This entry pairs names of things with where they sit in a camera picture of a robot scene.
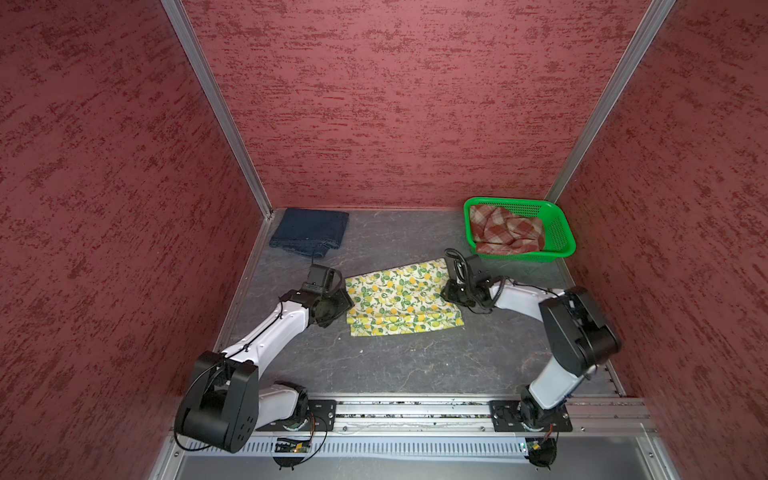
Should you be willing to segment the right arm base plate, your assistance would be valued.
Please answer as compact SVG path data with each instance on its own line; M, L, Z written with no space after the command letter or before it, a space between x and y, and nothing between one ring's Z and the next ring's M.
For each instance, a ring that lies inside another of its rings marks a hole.
M570 433L573 426L565 405L545 410L533 400L493 400L489 402L495 432Z

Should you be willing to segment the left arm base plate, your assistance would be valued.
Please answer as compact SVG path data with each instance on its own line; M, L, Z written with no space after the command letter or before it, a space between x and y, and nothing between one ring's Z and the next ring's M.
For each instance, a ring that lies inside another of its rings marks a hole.
M308 412L300 419L277 420L257 428L257 432L309 434L330 432L334 428L338 402L336 400L310 399Z

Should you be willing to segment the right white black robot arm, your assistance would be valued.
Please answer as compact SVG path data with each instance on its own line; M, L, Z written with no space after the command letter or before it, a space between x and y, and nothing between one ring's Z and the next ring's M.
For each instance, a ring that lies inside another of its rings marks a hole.
M465 308L504 309L542 323L551 357L538 377L523 388L517 421L541 431L564 412L567 398L599 366L622 348L591 294L584 288L548 289L502 278L472 286L450 280L443 300Z

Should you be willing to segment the yellow floral skirt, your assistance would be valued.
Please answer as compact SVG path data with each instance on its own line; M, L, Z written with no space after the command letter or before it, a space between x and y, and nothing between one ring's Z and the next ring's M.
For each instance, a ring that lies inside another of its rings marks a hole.
M354 306L346 322L353 337L408 335L464 325L460 308L441 297L449 280L443 259L352 277Z

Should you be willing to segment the green plastic basket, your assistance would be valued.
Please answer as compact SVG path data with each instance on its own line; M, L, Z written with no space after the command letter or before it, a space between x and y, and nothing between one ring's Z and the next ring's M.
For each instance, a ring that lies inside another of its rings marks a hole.
M471 209L473 207L490 207L502 209L533 220L540 220L543 226L543 248L527 253L482 253L479 250L476 236L473 233ZM555 204L541 200L505 199L491 197L474 197L466 200L463 205L466 239L470 251L484 258L520 260L547 263L556 259L567 258L576 250L576 242L570 230L566 216Z

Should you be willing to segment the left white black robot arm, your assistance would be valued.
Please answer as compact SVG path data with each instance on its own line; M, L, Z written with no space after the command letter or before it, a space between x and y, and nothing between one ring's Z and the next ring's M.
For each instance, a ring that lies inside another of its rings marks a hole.
M236 453L256 429L278 422L304 427L310 417L306 388L286 381L263 387L261 377L309 326L325 328L353 306L345 288L322 294L291 290L241 340L221 352L203 352L175 416L174 440L186 437L202 450Z

